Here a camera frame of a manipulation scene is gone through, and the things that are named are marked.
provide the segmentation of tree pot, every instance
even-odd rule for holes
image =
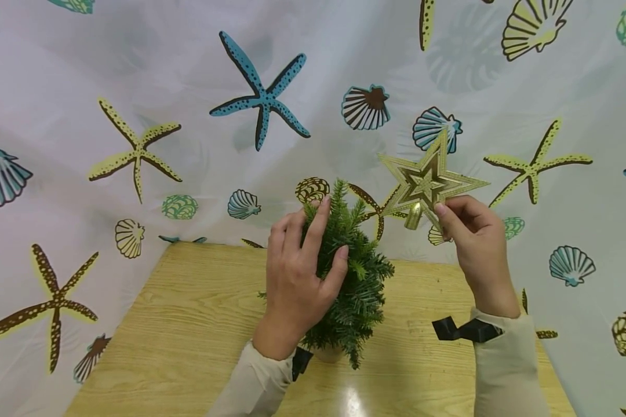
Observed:
[[[335,364],[343,357],[343,349],[340,346],[336,347],[323,347],[322,349],[318,349],[317,347],[313,347],[311,349],[311,353],[317,357],[317,359],[323,361],[326,364]]]

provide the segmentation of white curtain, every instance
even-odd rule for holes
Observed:
[[[0,416],[64,412],[169,242],[266,245],[336,177],[384,254],[455,263],[382,216],[377,155],[442,126],[481,201],[532,175],[493,205],[516,286],[578,415],[620,416],[625,0],[0,0]]]

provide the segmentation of beige sleeve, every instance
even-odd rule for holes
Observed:
[[[475,343],[475,416],[545,417],[549,409],[538,382],[536,329],[531,317],[490,316],[471,309],[471,319],[503,329],[485,343]]]
[[[294,352],[285,360],[269,359],[248,342],[207,417],[272,416],[292,382],[293,356]]]

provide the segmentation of wooden tabletop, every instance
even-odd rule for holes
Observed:
[[[67,416],[203,416],[264,312],[265,250],[173,243],[119,326]],[[431,321],[468,321],[457,267],[395,262],[384,322],[357,371],[311,360],[278,416],[472,416],[475,363],[467,341],[438,341]],[[556,343],[556,339],[546,341]],[[575,416],[538,343],[553,416]]]

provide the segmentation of fingernail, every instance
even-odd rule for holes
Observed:
[[[341,246],[341,249],[339,249],[339,256],[342,259],[348,259],[348,245]]]
[[[434,206],[434,212],[439,217],[444,215],[445,211],[447,211],[447,207],[445,207],[443,203],[436,203],[436,205]]]

